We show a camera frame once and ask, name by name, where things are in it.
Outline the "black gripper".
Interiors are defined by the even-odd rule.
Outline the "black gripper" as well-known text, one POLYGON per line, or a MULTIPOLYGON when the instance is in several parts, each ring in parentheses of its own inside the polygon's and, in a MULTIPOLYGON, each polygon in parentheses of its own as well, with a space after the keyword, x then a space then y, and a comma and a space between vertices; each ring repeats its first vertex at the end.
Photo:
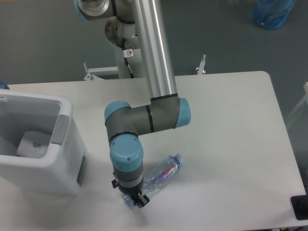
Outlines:
POLYGON ((130 195, 133 204, 138 204, 138 208, 143 208, 150 202, 146 195, 142 195, 143 177, 115 178, 112 180, 112 186, 118 188, 122 193, 130 195))

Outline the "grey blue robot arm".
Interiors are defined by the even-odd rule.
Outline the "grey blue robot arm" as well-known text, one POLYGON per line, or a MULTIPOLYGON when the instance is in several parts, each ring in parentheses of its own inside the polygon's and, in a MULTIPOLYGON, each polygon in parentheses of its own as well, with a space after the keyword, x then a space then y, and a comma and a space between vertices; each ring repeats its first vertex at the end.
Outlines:
POLYGON ((139 136, 179 128, 191 121, 188 101, 178 96, 161 2, 76 0, 74 5, 85 21, 116 17, 122 24, 136 27, 151 102, 135 108, 128 102, 110 103, 104 119, 114 169, 112 185, 129 195, 135 206, 144 207, 149 198, 142 192, 144 151, 139 136))

